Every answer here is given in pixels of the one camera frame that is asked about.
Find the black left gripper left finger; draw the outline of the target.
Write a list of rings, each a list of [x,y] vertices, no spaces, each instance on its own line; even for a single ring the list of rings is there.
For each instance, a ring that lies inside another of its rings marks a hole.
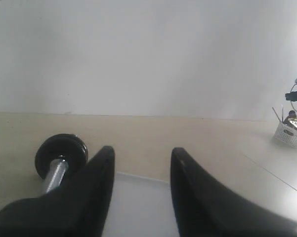
[[[111,202],[115,152],[104,146],[73,178],[0,210],[0,237],[100,237]]]

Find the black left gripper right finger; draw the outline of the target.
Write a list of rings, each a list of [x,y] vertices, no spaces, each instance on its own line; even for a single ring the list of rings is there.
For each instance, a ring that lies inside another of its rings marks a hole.
[[[297,237],[297,221],[233,192],[184,148],[172,150],[170,189],[181,237]]]

